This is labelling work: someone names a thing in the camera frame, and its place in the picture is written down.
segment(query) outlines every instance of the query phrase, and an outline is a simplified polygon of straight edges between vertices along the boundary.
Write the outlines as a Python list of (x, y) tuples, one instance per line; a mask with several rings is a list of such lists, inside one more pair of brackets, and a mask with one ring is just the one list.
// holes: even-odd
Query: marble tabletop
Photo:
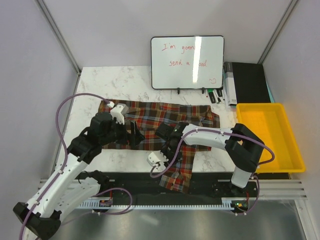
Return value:
[[(150, 66), (104, 66), (84, 67), (76, 93), (92, 93), (107, 99), (120, 99), (141, 102), (164, 102), (182, 105), (210, 105), (214, 113), (220, 116), (221, 128), (235, 125), (235, 110), (224, 102), (211, 104), (201, 90), (154, 90), (151, 87)], [(91, 96), (79, 96), (73, 101), (67, 127), (64, 134), (66, 145), (90, 125), (91, 118), (98, 112), (100, 99)], [(150, 172), (147, 163), (150, 151), (103, 149), (86, 171), (103, 172)], [(60, 149), (57, 165), (64, 159)], [(233, 172), (234, 163), (226, 151), (212, 148), (195, 154), (193, 172)]]

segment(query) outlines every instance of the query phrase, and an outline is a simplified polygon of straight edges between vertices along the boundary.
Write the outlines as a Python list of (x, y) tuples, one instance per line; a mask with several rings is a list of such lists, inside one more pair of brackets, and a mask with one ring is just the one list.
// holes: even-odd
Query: metal frame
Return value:
[(295, 200), (296, 209), (302, 224), (302, 228), (307, 240), (318, 240), (319, 232), (316, 230), (316, 226), (314, 226), (314, 221), (310, 212), (309, 212), (309, 201), (297, 199)]
[(276, 40), (278, 39), (279, 35), (281, 34), (282, 30), (284, 29), (284, 26), (286, 25), (289, 17), (291, 16), (291, 13), (293, 12), (295, 7), (297, 6), (298, 2), (299, 2), (299, 0), (291, 0), (291, 2), (289, 3), (288, 7), (284, 11), (284, 14), (282, 15), (282, 17), (280, 19), (278, 25), (276, 26), (269, 42), (267, 43), (259, 61), (258, 61), (258, 64), (263, 64), (264, 61), (266, 60), (270, 50), (272, 49)]
[[(47, 179), (41, 179), (38, 188), (40, 189)], [(306, 201), (305, 189), (300, 180), (280, 179), (280, 180), (259, 180), (260, 183), (260, 201), (269, 200), (297, 200)], [(73, 180), (66, 189), (66, 192), (73, 190), (79, 185), (78, 180)], [(242, 198), (224, 197), (223, 200), (243, 200)]]
[(60, 43), (63, 51), (65, 52), (65, 54), (67, 55), (70, 63), (72, 64), (74, 70), (76, 71), (76, 73), (78, 75), (80, 75), (81, 73), (81, 69), (79, 67), (79, 65), (77, 64), (77, 61), (74, 57), (74, 55), (72, 54), (64, 36), (62, 35), (62, 33), (60, 32), (54, 18), (52, 17), (46, 3), (44, 2), (44, 0), (35, 0), (36, 4), (39, 6), (41, 12), (43, 13), (46, 21), (48, 22), (50, 28), (52, 29), (54, 35), (56, 36), (58, 42)]
[[(57, 40), (59, 41), (63, 51), (67, 55), (70, 63), (72, 64), (74, 70), (78, 74), (77, 83), (74, 89), (74, 93), (76, 93), (78, 84), (80, 81), (81, 76), (81, 69), (77, 64), (75, 57), (73, 56), (66, 40), (64, 39), (62, 33), (60, 32), (53, 16), (51, 15), (47, 5), (45, 4), (44, 0), (35, 0), (36, 4), (39, 6), (40, 10), (42, 11), (45, 19), (47, 20), (50, 28), (52, 29), (54, 35), (56, 36)], [(261, 54), (260, 59), (258, 60), (258, 64), (263, 64), (265, 59), (267, 58), (269, 52), (271, 51), (272, 47), (274, 46), (276, 40), (278, 39), (279, 35), (281, 34), (282, 30), (284, 29), (288, 19), (290, 18), (292, 12), (296, 8), (299, 0), (291, 0), (288, 4), (286, 10), (284, 11), (278, 25), (276, 26), (271, 38), (269, 39), (263, 53)], [(66, 131), (68, 119), (70, 116), (70, 112), (72, 109), (73, 99), (70, 101), (69, 110), (66, 118), (66, 122), (63, 126), (62, 134)], [(54, 164), (52, 167), (52, 172), (54, 171), (55, 163), (59, 157), (59, 151), (61, 149), (61, 143), (57, 146), (56, 154), (54, 157)], [(42, 179), (39, 184), (39, 188), (44, 185), (46, 179)], [(68, 187), (67, 191), (72, 190), (77, 185), (79, 185), (78, 181), (74, 180), (71, 185)], [(319, 233), (316, 231), (316, 228), (313, 224), (312, 217), (310, 215), (310, 211), (308, 210), (309, 201), (305, 194), (302, 182), (300, 180), (260, 180), (260, 197), (259, 200), (295, 200), (295, 204), (298, 211), (298, 216), (300, 218), (305, 236), (308, 240), (318, 240), (320, 239)], [(29, 230), (26, 229), (25, 237), (28, 236)]]

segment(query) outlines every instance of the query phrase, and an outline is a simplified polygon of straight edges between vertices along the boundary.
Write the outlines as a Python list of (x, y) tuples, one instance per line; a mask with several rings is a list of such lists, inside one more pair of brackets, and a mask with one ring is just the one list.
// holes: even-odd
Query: yellow tray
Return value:
[[(257, 173), (303, 173), (306, 170), (285, 108), (280, 103), (239, 103), (238, 122), (246, 125), (275, 154), (274, 161), (261, 165)], [(260, 162), (271, 154), (263, 150)]]

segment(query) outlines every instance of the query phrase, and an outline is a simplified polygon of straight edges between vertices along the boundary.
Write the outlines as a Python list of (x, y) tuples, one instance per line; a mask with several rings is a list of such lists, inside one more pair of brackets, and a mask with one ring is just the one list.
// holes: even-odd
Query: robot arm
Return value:
[[(186, 122), (179, 122), (173, 127), (162, 123), (155, 134), (166, 143), (160, 151), (154, 151), (148, 156), (147, 161), (151, 166), (157, 167), (160, 171), (168, 167), (181, 139), (187, 145), (219, 148), (227, 151), (235, 164), (231, 183), (242, 189), (246, 187), (250, 176), (256, 171), (264, 149), (261, 145), (248, 140), (248, 138), (253, 139), (264, 145), (261, 139), (240, 123), (233, 128), (200, 127)], [(174, 161), (181, 159), (182, 153), (179, 149)]]
[(118, 104), (110, 113), (97, 113), (91, 119), (90, 126), (71, 141), (63, 170), (62, 164), (57, 166), (45, 185), (31, 199), (15, 205), (13, 211), (22, 223), (29, 214), (26, 227), (40, 239), (51, 238), (71, 211), (89, 197), (108, 189), (109, 178), (102, 172), (94, 171), (78, 187), (66, 193), (72, 180), (101, 153), (104, 145), (119, 143), (135, 147), (145, 139), (134, 121), (130, 123), (131, 133), (127, 132), (124, 118), (127, 110), (125, 104)]

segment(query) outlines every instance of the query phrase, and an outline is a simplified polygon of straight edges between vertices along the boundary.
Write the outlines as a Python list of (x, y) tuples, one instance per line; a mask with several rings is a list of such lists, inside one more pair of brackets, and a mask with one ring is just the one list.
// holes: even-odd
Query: plaid fabric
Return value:
[[(177, 122), (187, 122), (201, 127), (219, 128), (219, 116), (211, 111), (209, 105), (179, 105), (163, 102), (140, 102), (126, 100), (112, 100), (115, 104), (126, 104), (129, 108), (125, 114), (125, 125), (130, 131), (130, 121), (136, 121), (137, 127), (145, 140), (137, 150), (158, 151), (165, 141), (156, 136), (156, 130), (161, 123), (175, 126)], [(101, 101), (99, 112), (109, 112), (111, 108)], [(104, 149), (131, 149), (129, 145), (110, 143)], [(210, 151), (207, 146), (181, 147), (182, 160), (174, 164), (160, 180), (160, 186), (167, 189), (187, 193), (190, 186), (192, 166), (196, 151)]]

